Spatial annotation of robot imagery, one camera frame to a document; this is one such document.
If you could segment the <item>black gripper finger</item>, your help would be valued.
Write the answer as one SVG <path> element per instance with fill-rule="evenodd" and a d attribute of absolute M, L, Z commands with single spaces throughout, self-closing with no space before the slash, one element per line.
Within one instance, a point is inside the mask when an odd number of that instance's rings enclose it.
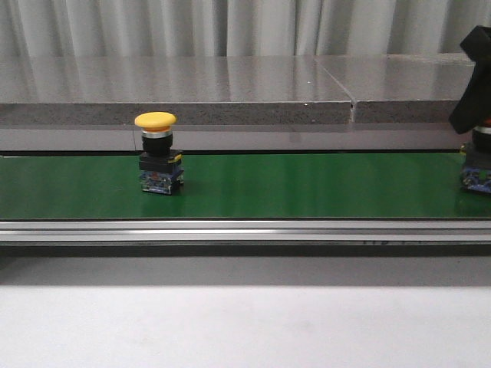
<path fill-rule="evenodd" d="M 453 129 L 463 134 L 490 118 L 490 27 L 477 25 L 460 47 L 475 63 L 463 96 L 449 117 Z"/>

